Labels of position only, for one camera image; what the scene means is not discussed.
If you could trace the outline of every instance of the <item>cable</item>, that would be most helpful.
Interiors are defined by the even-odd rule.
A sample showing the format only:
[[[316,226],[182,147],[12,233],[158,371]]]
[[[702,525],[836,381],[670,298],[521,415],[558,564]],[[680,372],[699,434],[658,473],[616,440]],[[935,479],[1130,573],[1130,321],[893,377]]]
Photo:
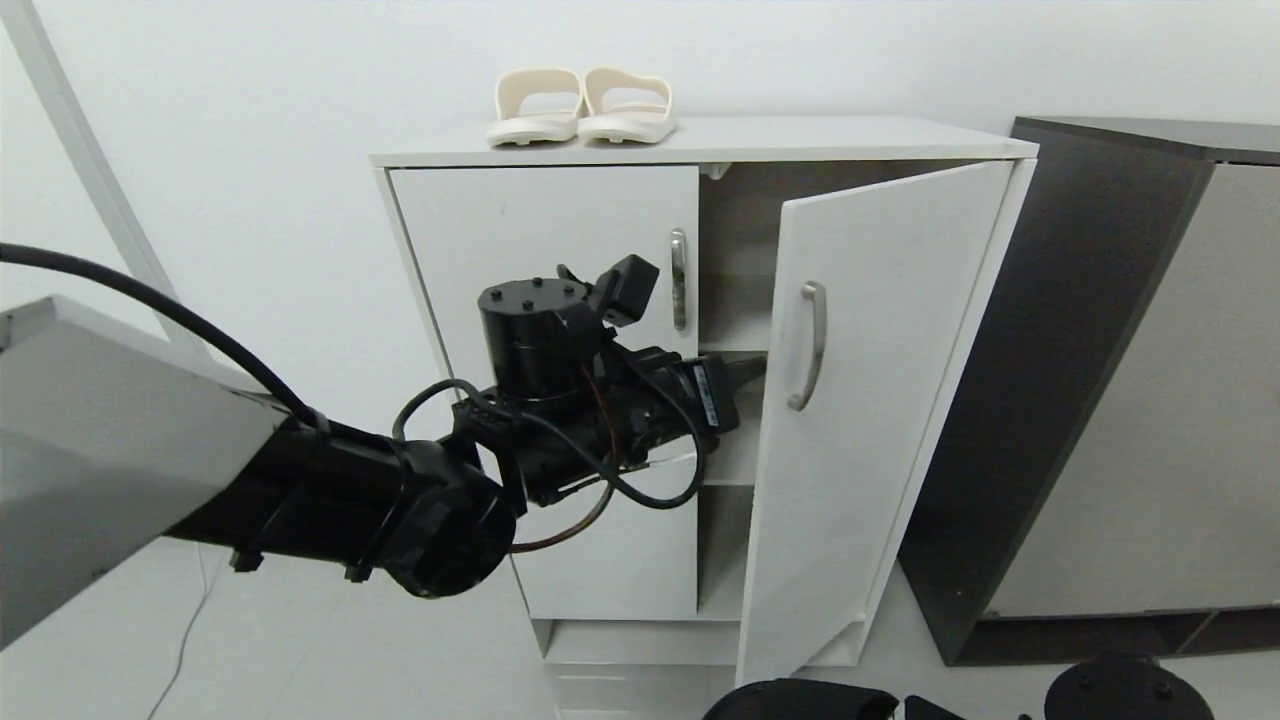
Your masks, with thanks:
[[[604,465],[604,462],[602,462],[599,459],[591,455],[585,447],[579,445],[577,441],[568,437],[568,434],[566,434],[564,430],[559,429],[550,420],[547,420],[545,418],[538,416],[532,413],[512,413],[502,407],[500,405],[485,398],[483,395],[480,395],[480,391],[476,389],[476,386],[466,380],[460,380],[457,378],[445,378],[430,386],[429,388],[424,389],[422,392],[417,393],[416,396],[413,396],[413,398],[404,405],[399,415],[396,418],[396,424],[392,428],[392,437],[396,437],[397,439],[403,439],[404,423],[408,421],[408,418],[419,407],[421,407],[424,402],[444,392],[448,388],[457,388],[461,389],[463,393],[466,393],[467,398],[476,406],[504,420],[509,420],[512,423],[529,421],[552,433],[561,442],[563,442],[570,450],[572,450],[579,457],[581,457],[582,461],[586,462],[586,465],[591,470],[594,470],[598,475],[604,478],[604,482],[613,486],[618,492],[627,496],[631,501],[644,505],[645,507],[652,507],[654,510],[672,510],[675,507],[680,507],[681,505],[692,500],[692,497],[698,495],[698,491],[703,487],[703,477],[707,474],[707,466],[705,466],[707,446],[703,442],[703,439],[698,436],[698,425],[694,421],[692,416],[689,414],[689,411],[685,410],[684,406],[676,401],[676,398],[671,397],[671,393],[658,387],[657,383],[654,383],[648,375],[645,375],[641,370],[639,370],[639,368],[636,368],[635,364],[630,361],[630,357],[622,357],[622,361],[631,369],[631,372],[639,374],[640,378],[645,380],[646,384],[649,384],[649,387],[654,388],[655,392],[663,400],[666,400],[676,409],[676,413],[681,415],[681,418],[685,420],[685,424],[689,425],[690,432],[694,436],[694,450],[696,452],[694,478],[692,480],[690,480],[689,487],[685,488],[685,492],[680,493],[676,497],[657,498],[640,492],[631,483],[623,480],[617,470]]]
[[[447,389],[458,388],[460,387],[458,383],[466,383],[466,380],[456,380],[453,378],[445,378],[438,383],[428,386],[426,389],[411,397],[410,401],[404,404],[404,407],[401,407],[399,415],[396,415],[396,421],[392,423],[392,438],[404,442],[404,424],[408,423],[408,419],[413,416],[413,413],[417,413],[417,409],[421,407],[422,404],[425,404],[428,400],[431,400],[436,395],[440,395]],[[479,397],[480,393],[476,391],[476,388],[471,387],[471,389],[475,391],[475,395]],[[477,402],[477,405],[480,405],[481,407],[485,406],[485,404],[483,402]]]
[[[200,603],[196,605],[196,611],[191,614],[191,620],[187,623],[187,629],[182,633],[182,642],[178,644],[178,662],[173,667],[173,675],[169,678],[169,683],[160,692],[160,697],[156,698],[156,703],[151,706],[151,712],[147,712],[147,720],[155,720],[156,712],[160,712],[160,706],[164,705],[166,697],[169,697],[169,691],[173,689],[174,684],[178,683],[178,675],[182,674],[182,661],[187,657],[187,641],[191,639],[191,629],[196,626],[196,619],[200,618],[200,611],[205,609],[205,603],[209,602],[209,596],[214,592],[214,583],[205,577],[205,556],[200,552],[200,543],[196,543],[196,562],[200,564]],[[214,582],[218,582],[218,573],[214,573]]]
[[[312,427],[315,425],[315,410],[308,407],[306,402],[302,402],[302,398],[279,375],[273,373],[265,363],[259,360],[256,355],[250,352],[243,345],[236,342],[229,334],[218,329],[209,320],[151,286],[124,273],[118,273],[108,266],[76,258],[74,255],[40,247],[28,247],[26,245],[0,242],[0,263],[12,263],[14,265],[27,265],[77,275],[137,300],[216,347],[223,355],[230,357],[233,363],[243,368],[246,373],[261,383],[298,420]]]
[[[582,375],[586,377],[586,383],[591,386],[591,395],[595,396],[595,404],[596,406],[599,406],[600,415],[604,416],[604,424],[609,429],[609,459],[613,462],[613,466],[617,468],[618,461],[622,459],[622,441],[618,438],[618,429],[613,425],[613,416],[609,414],[609,406],[604,401],[604,395],[600,392],[600,386],[596,384],[595,378],[591,377],[591,372],[588,370],[585,365],[582,366]],[[576,492],[582,487],[585,486],[579,486],[573,491],[568,492]],[[613,486],[605,483],[604,492],[600,493],[600,500],[595,502],[595,507],[591,507],[591,511],[588,512],[585,518],[582,518],[577,523],[573,523],[568,528],[556,533],[554,536],[545,537],[543,539],[532,542],[517,542],[511,546],[511,553],[520,555],[521,552],[534,552],[536,550],[544,550],[552,546],[557,546],[577,536],[582,530],[590,528],[591,524],[595,523],[595,520],[604,514],[604,509],[609,506],[609,500],[612,498],[613,498]]]
[[[623,365],[626,365],[627,369],[631,370],[631,374],[640,378],[640,382],[649,386],[649,389],[652,389],[654,393],[658,395],[658,397],[660,397],[667,405],[669,405],[671,409],[675,410],[677,415],[680,415],[680,419],[685,421],[685,427],[689,428],[689,436],[694,439],[694,477],[692,479],[689,480],[689,487],[685,488],[685,492],[677,495],[671,500],[660,501],[663,503],[668,503],[667,505],[668,507],[680,507],[681,505],[689,502],[690,500],[694,498],[694,496],[698,495],[698,491],[703,488],[703,480],[707,477],[708,451],[703,436],[698,432],[698,421],[694,420],[694,416],[689,414],[689,410],[684,405],[681,405],[678,400],[676,400],[675,397],[672,397],[669,392],[667,392],[667,388],[655,383],[653,378],[649,377],[648,373],[636,366],[631,356],[627,355],[626,348],[620,347],[613,341],[609,341],[609,343],[605,346],[605,350],[608,350],[614,357],[617,357]]]

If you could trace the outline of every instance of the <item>cabinet top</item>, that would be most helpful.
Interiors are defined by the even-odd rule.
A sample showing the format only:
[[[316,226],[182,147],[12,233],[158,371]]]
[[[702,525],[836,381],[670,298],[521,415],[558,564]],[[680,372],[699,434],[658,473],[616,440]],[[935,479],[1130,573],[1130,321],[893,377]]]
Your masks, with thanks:
[[[681,118],[658,145],[570,142],[490,149],[472,126],[375,152],[379,168],[785,163],[800,160],[1005,160],[1037,145],[931,120],[884,115]]]

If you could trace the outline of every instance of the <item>label sticker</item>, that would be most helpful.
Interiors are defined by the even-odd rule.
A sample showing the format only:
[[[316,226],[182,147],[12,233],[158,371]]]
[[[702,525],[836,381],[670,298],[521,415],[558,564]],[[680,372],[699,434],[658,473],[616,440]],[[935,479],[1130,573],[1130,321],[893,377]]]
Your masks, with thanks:
[[[707,413],[707,424],[718,428],[719,413],[716,411],[716,401],[712,400],[712,387],[707,382],[707,368],[694,365],[694,379],[698,380],[698,393],[703,396],[703,411]]]

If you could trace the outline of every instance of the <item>slipper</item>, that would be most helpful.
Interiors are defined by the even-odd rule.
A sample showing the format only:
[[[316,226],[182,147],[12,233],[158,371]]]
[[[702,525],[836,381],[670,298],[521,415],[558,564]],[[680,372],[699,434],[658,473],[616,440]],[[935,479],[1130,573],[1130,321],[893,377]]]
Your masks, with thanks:
[[[663,102],[620,102],[605,105],[604,96],[614,88],[648,90]],[[659,77],[634,76],[617,68],[595,68],[582,78],[589,117],[577,123],[577,135],[609,142],[660,142],[676,129],[671,114],[671,85]]]
[[[520,111],[530,96],[548,92],[572,92],[573,106],[548,111]],[[498,78],[494,96],[498,102],[498,120],[484,133],[490,146],[571,140],[577,135],[577,119],[585,113],[582,83],[573,70],[559,68],[512,70]]]

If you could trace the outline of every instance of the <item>metal handle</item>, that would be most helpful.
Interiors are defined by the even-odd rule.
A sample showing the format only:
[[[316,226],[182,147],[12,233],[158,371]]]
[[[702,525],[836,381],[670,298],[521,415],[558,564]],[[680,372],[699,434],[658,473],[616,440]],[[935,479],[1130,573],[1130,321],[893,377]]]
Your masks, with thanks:
[[[677,332],[684,332],[689,324],[685,305],[685,231],[680,228],[671,231],[671,311],[672,324]]]
[[[827,288],[818,281],[809,281],[800,288],[800,297],[813,304],[813,360],[809,361],[809,377],[804,389],[787,398],[787,407],[803,411],[813,400],[818,388],[818,375],[822,373],[822,359],[827,355]]]

